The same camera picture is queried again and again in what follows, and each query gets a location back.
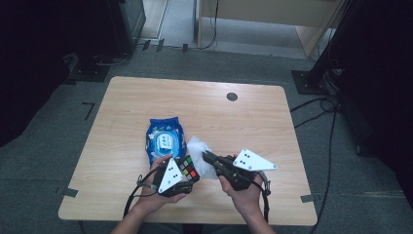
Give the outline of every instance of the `hole in table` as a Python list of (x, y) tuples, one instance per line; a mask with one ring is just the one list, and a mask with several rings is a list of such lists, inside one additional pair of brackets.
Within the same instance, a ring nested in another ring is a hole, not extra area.
[(228, 93), (227, 99), (230, 101), (236, 101), (238, 99), (238, 96), (235, 93)]

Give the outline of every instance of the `wooden table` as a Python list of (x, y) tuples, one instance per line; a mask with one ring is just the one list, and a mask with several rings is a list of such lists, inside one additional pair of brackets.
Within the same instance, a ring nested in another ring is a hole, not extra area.
[[(229, 93), (238, 99), (228, 100)], [(111, 80), (69, 184), (79, 193), (63, 198), (59, 217), (121, 220), (137, 177), (149, 172), (149, 119), (174, 116), (186, 141), (196, 136), (222, 156), (249, 148), (279, 166), (267, 172), (270, 224), (316, 223), (313, 202), (300, 198), (311, 192), (282, 87), (131, 77)], [(146, 221), (244, 223), (219, 181), (209, 179)]]

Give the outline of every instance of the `black controller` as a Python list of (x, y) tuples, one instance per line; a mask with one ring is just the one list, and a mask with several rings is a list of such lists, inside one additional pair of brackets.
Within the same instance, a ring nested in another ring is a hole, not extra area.
[[(161, 185), (162, 179), (164, 178), (165, 171), (167, 170), (168, 162), (164, 162), (161, 164), (161, 168), (155, 173), (153, 184), (156, 185), (158, 188)], [(186, 193), (189, 194), (192, 191), (192, 186), (194, 185), (194, 181), (183, 181), (178, 182), (176, 185), (170, 187), (163, 193), (158, 191), (158, 194), (164, 197), (172, 197), (179, 193)]]
[(225, 176), (236, 191), (248, 189), (255, 179), (255, 172), (248, 172), (234, 167), (233, 162), (235, 157), (216, 156), (207, 151), (203, 153), (203, 159), (213, 165), (217, 176)]

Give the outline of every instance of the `person's left hand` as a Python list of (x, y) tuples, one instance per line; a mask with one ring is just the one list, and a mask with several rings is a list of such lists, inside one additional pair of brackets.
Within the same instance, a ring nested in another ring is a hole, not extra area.
[[(161, 165), (164, 161), (168, 160), (171, 157), (172, 157), (171, 155), (167, 155), (165, 157), (156, 159), (152, 164), (151, 170), (156, 169), (159, 165)], [(155, 177), (155, 174), (150, 175), (148, 179), (145, 181), (145, 183), (152, 184), (154, 177)], [(154, 192), (155, 190), (151, 188), (142, 187), (142, 192), (140, 193), (140, 195), (150, 195), (150, 194), (153, 194)], [(139, 212), (142, 215), (147, 216), (157, 211), (164, 204), (177, 203), (179, 200), (181, 200), (185, 196), (186, 196), (185, 193), (180, 193), (173, 197), (168, 198), (168, 197), (161, 196), (158, 193), (155, 193), (154, 195), (149, 196), (149, 197), (139, 197), (136, 204), (133, 206), (133, 209), (139, 209)]]

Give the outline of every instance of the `tape marker on floor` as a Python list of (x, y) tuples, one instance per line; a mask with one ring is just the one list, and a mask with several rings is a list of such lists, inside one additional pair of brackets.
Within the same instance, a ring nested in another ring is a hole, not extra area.
[(162, 39), (159, 41), (158, 47), (156, 48), (156, 52), (160, 52), (162, 50), (162, 48), (164, 47), (164, 42), (165, 42), (165, 39)]
[(319, 197), (314, 196), (313, 194), (301, 196), (301, 202), (308, 203), (308, 202), (317, 202)]
[(60, 187), (56, 194), (58, 195), (63, 195), (63, 196), (69, 196), (69, 197), (76, 197), (78, 195), (79, 191), (76, 189), (72, 189), (72, 188), (63, 188)]
[(186, 53), (188, 51), (188, 44), (183, 44), (182, 53)]
[(143, 45), (142, 51), (148, 50), (150, 44), (151, 44), (151, 40), (145, 41), (145, 44)]

